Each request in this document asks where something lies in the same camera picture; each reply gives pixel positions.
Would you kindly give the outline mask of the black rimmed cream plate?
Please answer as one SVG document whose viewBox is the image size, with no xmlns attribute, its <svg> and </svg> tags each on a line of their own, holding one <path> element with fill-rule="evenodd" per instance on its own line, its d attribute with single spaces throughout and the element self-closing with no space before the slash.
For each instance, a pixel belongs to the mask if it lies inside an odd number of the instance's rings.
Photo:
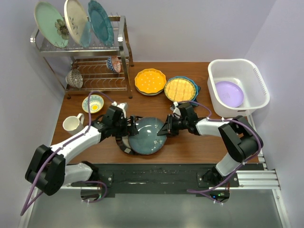
<svg viewBox="0 0 304 228">
<path fill-rule="evenodd" d="M 128 136 L 116 137 L 116 144 L 120 148 L 121 151 L 125 152 L 129 155 L 139 155 L 139 153 L 135 152 L 129 145 Z"/>
</svg>

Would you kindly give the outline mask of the dark blue speckled plate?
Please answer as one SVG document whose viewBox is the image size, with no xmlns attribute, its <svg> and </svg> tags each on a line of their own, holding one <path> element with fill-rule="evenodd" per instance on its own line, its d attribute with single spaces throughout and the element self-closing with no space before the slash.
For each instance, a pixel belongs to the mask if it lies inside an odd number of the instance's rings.
<svg viewBox="0 0 304 228">
<path fill-rule="evenodd" d="M 138 134 L 129 136 L 130 147 L 140 155 L 151 155 L 159 151 L 167 140 L 166 135 L 158 136 L 164 122 L 156 117 L 144 117 L 135 122 Z"/>
</svg>

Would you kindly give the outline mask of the purple plate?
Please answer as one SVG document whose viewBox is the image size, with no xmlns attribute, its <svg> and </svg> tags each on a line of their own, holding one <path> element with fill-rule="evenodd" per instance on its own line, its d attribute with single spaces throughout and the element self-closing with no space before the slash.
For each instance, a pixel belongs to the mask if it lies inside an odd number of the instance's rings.
<svg viewBox="0 0 304 228">
<path fill-rule="evenodd" d="M 243 104 L 244 93 L 235 83 L 220 81 L 215 84 L 218 96 L 225 105 L 236 108 Z"/>
</svg>

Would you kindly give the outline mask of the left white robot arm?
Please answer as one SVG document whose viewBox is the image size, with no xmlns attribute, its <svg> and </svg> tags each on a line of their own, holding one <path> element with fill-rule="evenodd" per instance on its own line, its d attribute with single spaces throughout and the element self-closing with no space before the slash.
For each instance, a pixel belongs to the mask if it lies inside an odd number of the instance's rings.
<svg viewBox="0 0 304 228">
<path fill-rule="evenodd" d="M 135 117 L 127 117 L 126 110 L 127 103 L 112 104 L 100 120 L 95 119 L 90 126 L 67 140 L 50 147 L 39 146 L 31 159 L 25 179 L 48 196 L 55 194 L 63 185 L 74 182 L 96 185 L 99 174 L 94 165 L 88 162 L 69 165 L 69 162 L 108 137 L 136 135 Z"/>
</svg>

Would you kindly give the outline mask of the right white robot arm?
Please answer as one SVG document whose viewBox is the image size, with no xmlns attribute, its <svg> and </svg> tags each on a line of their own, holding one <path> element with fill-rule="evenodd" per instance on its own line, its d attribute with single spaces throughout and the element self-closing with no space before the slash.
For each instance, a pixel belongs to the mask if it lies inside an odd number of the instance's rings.
<svg viewBox="0 0 304 228">
<path fill-rule="evenodd" d="M 180 130 L 188 130 L 194 135 L 218 136 L 227 149 L 226 155 L 203 176 L 204 182 L 211 183 L 213 188 L 221 187 L 228 182 L 234 173 L 253 157 L 257 156 L 264 146 L 263 140 L 241 115 L 230 119 L 199 118 L 191 102 L 175 102 L 173 113 L 167 116 L 158 136 L 176 136 Z"/>
</svg>

